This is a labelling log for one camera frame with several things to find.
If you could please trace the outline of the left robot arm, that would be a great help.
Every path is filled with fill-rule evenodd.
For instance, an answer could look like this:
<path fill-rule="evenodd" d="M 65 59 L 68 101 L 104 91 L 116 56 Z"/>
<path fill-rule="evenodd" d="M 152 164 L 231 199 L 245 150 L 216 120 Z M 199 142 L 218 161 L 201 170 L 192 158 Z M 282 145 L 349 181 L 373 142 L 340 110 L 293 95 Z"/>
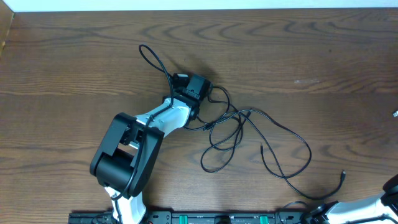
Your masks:
<path fill-rule="evenodd" d="M 201 100 L 177 95 L 144 114 L 117 114 L 90 164 L 90 174 L 105 188 L 116 223 L 140 223 L 146 214 L 142 191 L 164 137 L 196 119 Z"/>

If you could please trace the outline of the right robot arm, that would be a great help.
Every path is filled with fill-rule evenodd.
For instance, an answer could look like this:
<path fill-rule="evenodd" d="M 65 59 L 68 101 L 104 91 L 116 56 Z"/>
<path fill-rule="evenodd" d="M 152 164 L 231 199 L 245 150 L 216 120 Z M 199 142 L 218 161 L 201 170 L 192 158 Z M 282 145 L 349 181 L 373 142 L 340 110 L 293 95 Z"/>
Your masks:
<path fill-rule="evenodd" d="M 304 223 L 311 224 L 386 224 L 397 223 L 397 176 L 383 185 L 383 192 L 354 202 L 331 202 L 307 213 Z"/>

